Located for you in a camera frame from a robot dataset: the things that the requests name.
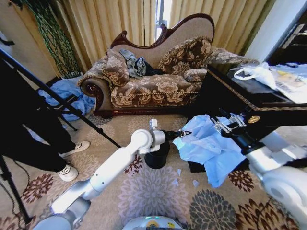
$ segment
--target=floral upholstery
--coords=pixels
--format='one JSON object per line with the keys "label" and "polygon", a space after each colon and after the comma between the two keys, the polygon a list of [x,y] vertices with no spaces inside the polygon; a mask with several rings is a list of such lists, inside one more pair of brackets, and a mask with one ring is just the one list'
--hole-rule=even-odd
{"label": "floral upholstery", "polygon": [[113,49],[107,50],[106,71],[114,85],[124,86],[129,81],[129,73],[124,57]]}
{"label": "floral upholstery", "polygon": [[93,64],[93,66],[83,75],[81,79],[79,79],[77,86],[81,86],[81,84],[88,78],[99,78],[108,82],[110,89],[113,89],[113,82],[109,78],[109,73],[106,71],[106,63],[107,63],[107,55],[105,55],[102,59],[99,59],[97,62]]}
{"label": "floral upholstery", "polygon": [[183,74],[189,69],[205,68],[211,41],[205,36],[191,38],[169,50],[158,68],[167,74]]}
{"label": "floral upholstery", "polygon": [[208,58],[208,64],[238,64],[238,63],[255,63],[259,64],[259,62],[255,59],[246,58],[243,56],[239,56],[233,54],[225,49],[211,47],[210,48],[210,56]]}
{"label": "floral upholstery", "polygon": [[183,78],[188,82],[202,82],[206,74],[206,69],[189,69],[184,72]]}
{"label": "floral upholstery", "polygon": [[196,99],[202,82],[187,82],[180,75],[153,75],[131,78],[111,94],[116,107],[158,107],[187,105]]}
{"label": "floral upholstery", "polygon": [[79,80],[99,78],[109,83],[116,108],[183,106],[196,99],[209,63],[258,63],[211,46],[205,36],[189,39],[169,50],[159,63],[167,74],[131,78],[124,57],[109,49]]}

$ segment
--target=paper scrap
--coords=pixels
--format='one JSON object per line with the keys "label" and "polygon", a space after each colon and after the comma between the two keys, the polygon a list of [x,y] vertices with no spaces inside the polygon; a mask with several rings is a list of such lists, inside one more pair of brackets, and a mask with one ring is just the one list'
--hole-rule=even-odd
{"label": "paper scrap", "polygon": [[180,176],[180,174],[181,174],[181,169],[177,169],[177,173],[178,173],[178,175]]}
{"label": "paper scrap", "polygon": [[172,184],[175,184],[176,186],[178,186],[178,185],[179,185],[179,182],[178,182],[177,179],[174,179],[174,181],[172,182]]}
{"label": "paper scrap", "polygon": [[194,185],[195,188],[196,188],[199,184],[200,184],[200,183],[199,183],[198,181],[196,181],[196,180],[193,181],[193,185]]}

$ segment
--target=leg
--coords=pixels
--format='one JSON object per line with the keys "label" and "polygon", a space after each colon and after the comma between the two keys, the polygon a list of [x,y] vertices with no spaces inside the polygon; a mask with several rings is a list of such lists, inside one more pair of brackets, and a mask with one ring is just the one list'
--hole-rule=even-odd
{"label": "leg", "polygon": [[4,143],[7,148],[1,154],[33,167],[59,172],[67,162],[50,146],[32,138],[22,124],[6,128]]}
{"label": "leg", "polygon": [[47,141],[58,153],[65,153],[75,148],[69,133],[53,111],[41,106],[38,110],[27,111],[22,123]]}
{"label": "leg", "polygon": [[68,122],[68,120],[65,119],[65,117],[63,116],[63,114],[60,115],[60,118],[61,118],[67,125],[69,125],[69,127],[72,128],[74,131],[78,131],[74,126],[72,126],[71,123]]}

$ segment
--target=carved wooden backrest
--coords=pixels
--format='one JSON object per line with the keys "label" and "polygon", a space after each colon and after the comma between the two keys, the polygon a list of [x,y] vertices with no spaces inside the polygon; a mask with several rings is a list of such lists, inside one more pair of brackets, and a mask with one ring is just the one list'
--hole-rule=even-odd
{"label": "carved wooden backrest", "polygon": [[197,36],[207,36],[212,41],[214,36],[214,22],[204,13],[190,15],[171,29],[167,29],[164,24],[161,28],[160,37],[150,46],[133,44],[126,38],[127,31],[123,31],[114,39],[110,47],[117,51],[122,48],[130,50],[137,57],[143,56],[153,68],[157,68],[164,54],[175,45]]}

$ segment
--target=beige curtain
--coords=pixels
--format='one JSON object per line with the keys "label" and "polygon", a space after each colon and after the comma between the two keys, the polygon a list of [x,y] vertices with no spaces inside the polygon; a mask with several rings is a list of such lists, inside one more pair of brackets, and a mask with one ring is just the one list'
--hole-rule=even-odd
{"label": "beige curtain", "polygon": [[152,44],[155,4],[156,0],[62,0],[56,8],[80,65],[88,70],[123,30],[137,45]]}
{"label": "beige curtain", "polygon": [[213,45],[244,54],[275,0],[173,0],[170,27],[195,13],[210,15]]}

